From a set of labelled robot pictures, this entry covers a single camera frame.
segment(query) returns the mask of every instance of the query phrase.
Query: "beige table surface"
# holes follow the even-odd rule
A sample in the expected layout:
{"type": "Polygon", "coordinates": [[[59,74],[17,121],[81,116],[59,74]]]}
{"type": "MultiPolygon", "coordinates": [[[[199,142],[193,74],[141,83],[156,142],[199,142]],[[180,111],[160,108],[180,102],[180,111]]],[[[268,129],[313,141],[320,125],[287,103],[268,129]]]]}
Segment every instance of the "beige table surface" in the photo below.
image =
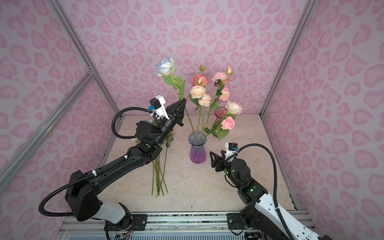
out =
{"type": "MultiPolygon", "coordinates": [[[[125,117],[119,134],[134,135],[136,123],[148,119],[150,116],[145,115],[125,117]]],[[[197,123],[198,116],[191,116],[191,119],[197,123]]],[[[214,119],[214,115],[210,117],[208,126],[212,126],[214,119]]],[[[156,197],[156,186],[154,196],[151,196],[153,167],[150,163],[115,181],[99,197],[113,203],[121,202],[132,212],[236,211],[245,207],[237,189],[224,180],[224,173],[215,172],[211,168],[209,152],[220,155],[220,151],[225,149],[225,142],[236,142],[239,147],[248,143],[260,143],[272,151],[259,115],[237,116],[235,128],[221,141],[211,134],[208,135],[205,144],[207,159],[202,164],[194,164],[189,159],[188,136],[192,129],[187,116],[183,123],[184,127],[176,125],[175,140],[167,153],[164,178],[168,193],[165,196],[156,197]]],[[[107,162],[119,158],[135,144],[134,139],[116,139],[107,162]]],[[[160,161],[164,164],[165,147],[160,156],[160,161]]],[[[252,177],[272,194],[273,167],[269,154],[260,147],[248,147],[239,154],[239,158],[247,162],[252,177]]],[[[286,210],[294,210],[279,168],[277,173],[278,202],[286,210]]]]}

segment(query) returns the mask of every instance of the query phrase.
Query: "purple glass vase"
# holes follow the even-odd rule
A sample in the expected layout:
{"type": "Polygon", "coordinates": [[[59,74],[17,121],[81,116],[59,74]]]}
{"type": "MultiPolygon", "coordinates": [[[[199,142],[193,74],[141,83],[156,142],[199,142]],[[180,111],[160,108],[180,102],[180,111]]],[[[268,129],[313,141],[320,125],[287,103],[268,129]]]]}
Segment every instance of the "purple glass vase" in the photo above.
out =
{"type": "Polygon", "coordinates": [[[203,163],[207,158],[204,148],[204,144],[207,142],[207,136],[203,132],[196,131],[191,133],[188,139],[191,144],[189,158],[193,163],[203,163]]]}
{"type": "Polygon", "coordinates": [[[227,109],[224,107],[219,107],[214,111],[214,113],[216,116],[215,122],[219,122],[219,121],[221,122],[225,117],[225,115],[227,114],[227,109]]]}

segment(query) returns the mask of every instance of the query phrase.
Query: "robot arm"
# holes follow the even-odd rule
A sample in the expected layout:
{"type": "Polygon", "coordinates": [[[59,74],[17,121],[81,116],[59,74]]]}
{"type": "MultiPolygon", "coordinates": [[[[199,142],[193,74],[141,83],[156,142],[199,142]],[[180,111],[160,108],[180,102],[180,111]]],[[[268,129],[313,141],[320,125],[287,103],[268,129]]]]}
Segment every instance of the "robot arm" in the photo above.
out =
{"type": "Polygon", "coordinates": [[[286,232],[278,215],[277,209],[279,209],[293,239],[331,240],[327,235],[320,237],[315,232],[306,228],[273,200],[272,195],[251,177],[251,172],[246,162],[243,159],[236,158],[239,152],[236,143],[226,143],[225,146],[227,150],[221,151],[222,156],[210,152],[211,165],[212,168],[215,168],[216,172],[224,171],[226,177],[238,189],[237,193],[241,200],[247,204],[240,211],[244,220],[243,225],[246,228],[259,229],[274,240],[290,240],[289,234],[286,232]]]}
{"type": "MultiPolygon", "coordinates": [[[[149,110],[155,118],[157,126],[141,121],[137,123],[134,137],[140,143],[130,147],[126,154],[95,170],[82,173],[80,170],[71,175],[70,183],[48,195],[39,206],[39,212],[47,216],[74,215],[78,221],[90,218],[102,219],[115,224],[120,230],[132,228],[132,216],[121,203],[110,204],[97,197],[107,186],[130,171],[152,162],[160,154],[162,144],[176,124],[183,126],[184,108],[186,100],[182,99],[164,107],[164,98],[157,96],[150,100],[149,110]],[[67,189],[65,200],[72,213],[51,213],[44,209],[46,202],[60,191],[67,189]]],[[[115,116],[117,119],[124,110],[115,116]]]]}

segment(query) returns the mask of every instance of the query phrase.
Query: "blue-white rose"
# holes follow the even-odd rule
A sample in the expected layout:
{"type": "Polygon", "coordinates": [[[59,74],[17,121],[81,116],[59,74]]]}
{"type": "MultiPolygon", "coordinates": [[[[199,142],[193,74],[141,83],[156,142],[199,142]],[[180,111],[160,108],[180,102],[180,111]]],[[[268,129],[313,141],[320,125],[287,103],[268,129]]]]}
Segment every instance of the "blue-white rose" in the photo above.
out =
{"type": "Polygon", "coordinates": [[[175,60],[166,57],[160,63],[156,64],[158,76],[169,76],[175,71],[175,60]]]}

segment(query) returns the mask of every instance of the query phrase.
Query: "artificial flower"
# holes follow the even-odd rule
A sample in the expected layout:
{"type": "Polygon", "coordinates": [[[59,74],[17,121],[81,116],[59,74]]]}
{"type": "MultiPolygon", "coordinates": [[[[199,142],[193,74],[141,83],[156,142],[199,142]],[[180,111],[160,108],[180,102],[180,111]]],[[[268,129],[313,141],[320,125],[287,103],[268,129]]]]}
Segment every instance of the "artificial flower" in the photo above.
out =
{"type": "Polygon", "coordinates": [[[221,127],[223,130],[232,130],[235,126],[235,121],[233,120],[233,117],[227,117],[221,122],[221,125],[223,125],[221,127]]]}
{"type": "Polygon", "coordinates": [[[166,57],[164,60],[156,64],[158,76],[169,76],[175,71],[175,60],[166,57]]]}
{"type": "Polygon", "coordinates": [[[189,92],[192,95],[192,98],[201,98],[207,90],[203,86],[193,86],[189,92]]]}
{"type": "Polygon", "coordinates": [[[191,79],[192,86],[203,86],[208,85],[208,79],[201,74],[195,74],[191,79]]]}
{"type": "Polygon", "coordinates": [[[227,74],[232,75],[232,73],[233,73],[232,67],[227,67],[227,74]]]}
{"type": "Polygon", "coordinates": [[[204,93],[201,99],[199,100],[200,106],[209,107],[212,102],[212,97],[209,94],[204,93]]]}
{"type": "Polygon", "coordinates": [[[228,110],[229,113],[232,114],[240,114],[243,111],[243,108],[239,104],[231,101],[227,102],[225,108],[228,110]]]}
{"type": "Polygon", "coordinates": [[[224,87],[223,90],[221,91],[220,100],[228,101],[229,95],[230,95],[229,89],[227,87],[224,87]]]}
{"type": "Polygon", "coordinates": [[[215,83],[217,83],[219,80],[221,82],[224,82],[224,80],[227,79],[227,75],[225,73],[215,73],[214,74],[214,77],[212,78],[212,81],[214,81],[215,83]]]}

